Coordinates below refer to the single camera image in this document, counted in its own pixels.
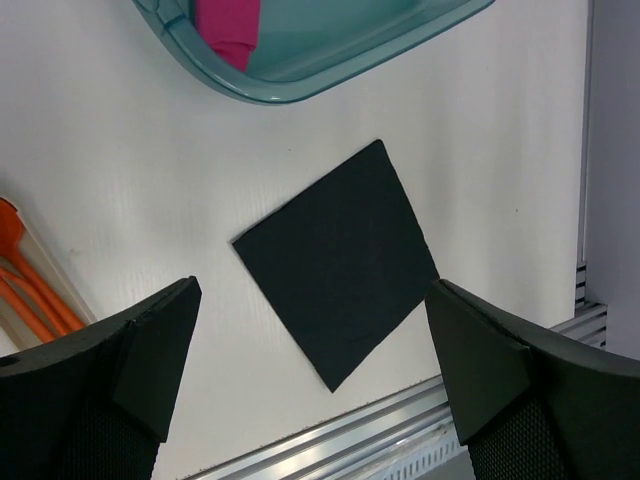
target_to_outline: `white table surface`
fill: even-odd
[[[376,138],[443,276],[547,326],[572,316],[587,3],[498,1],[267,108],[192,78],[129,1],[0,0],[0,193],[98,317],[182,276],[204,291],[154,478],[438,373],[420,307],[331,395],[229,245]]]

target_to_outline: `pink cloth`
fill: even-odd
[[[196,29],[218,55],[244,72],[258,45],[260,0],[196,0]]]

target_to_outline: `orange handle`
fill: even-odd
[[[45,282],[38,272],[36,272],[29,262],[25,260],[19,250],[14,250],[12,258],[9,259],[13,266],[22,274],[33,287],[38,291],[44,299],[49,302],[49,305],[58,313],[62,321],[69,327],[72,332],[84,328],[84,323],[80,320],[75,313],[67,306],[66,303],[58,297],[51,287]]]
[[[26,280],[24,280],[23,278],[17,275],[14,275],[7,269],[1,268],[1,267],[0,267],[0,278],[4,278],[5,280],[11,280],[12,283],[20,287],[27,295],[29,295],[29,297],[31,297],[31,299],[35,302],[35,304],[38,305],[38,307],[40,307],[40,310],[42,310],[42,313],[44,313],[44,315],[47,317],[49,322],[51,322],[51,325],[53,325],[53,328],[55,328],[56,332],[58,332],[60,336],[64,336],[67,333],[69,333],[69,328],[62,321],[60,316],[56,313],[56,311],[53,308],[51,308],[51,306],[47,303],[47,301],[44,298],[42,298],[42,296],[38,293],[38,291],[29,284],[29,282],[27,282]]]
[[[9,303],[11,308],[16,311],[41,342],[47,343],[55,340],[56,337],[51,333],[51,330],[47,328],[42,320],[31,310],[29,305],[27,305],[27,303],[20,298],[20,295],[3,279],[0,279],[0,297]]]

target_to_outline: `translucent plastic container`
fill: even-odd
[[[494,0],[262,0],[249,69],[218,57],[190,0],[134,0],[173,56],[211,88],[254,103],[309,98],[458,25]]]

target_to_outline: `orange plastic utensil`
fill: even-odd
[[[42,320],[31,310],[29,305],[27,305],[27,303],[20,298],[20,295],[14,292],[11,286],[2,278],[0,278],[0,298],[4,298],[7,303],[11,305],[11,308],[16,311],[41,342],[47,343],[55,340],[56,337],[51,333],[51,330],[47,328]]]
[[[47,319],[49,320],[53,328],[56,329],[56,331],[58,332],[58,335],[64,336],[67,333],[69,333],[69,327],[67,327],[67,325],[62,321],[60,316],[58,316],[56,311],[53,308],[51,308],[51,306],[47,303],[47,301],[44,298],[42,298],[42,296],[38,293],[38,291],[35,288],[33,288],[29,284],[29,282],[19,277],[18,275],[14,275],[9,270],[2,267],[0,267],[0,279],[4,280],[4,282],[7,284],[9,283],[7,282],[7,280],[9,280],[11,283],[16,285],[17,287],[20,287],[27,295],[29,295],[29,297],[31,297],[31,299],[35,302],[35,304],[38,305],[40,310],[42,310],[42,313],[44,313],[45,317],[47,317]]]
[[[83,328],[84,323],[82,323],[82,320],[73,313],[22,256],[19,245],[24,234],[24,225],[20,217],[18,217],[16,208],[4,198],[0,198],[0,226],[0,256],[6,258],[18,273],[44,298],[69,330],[76,331]],[[55,325],[58,323],[57,318],[49,318],[49,320],[57,329],[58,326]]]

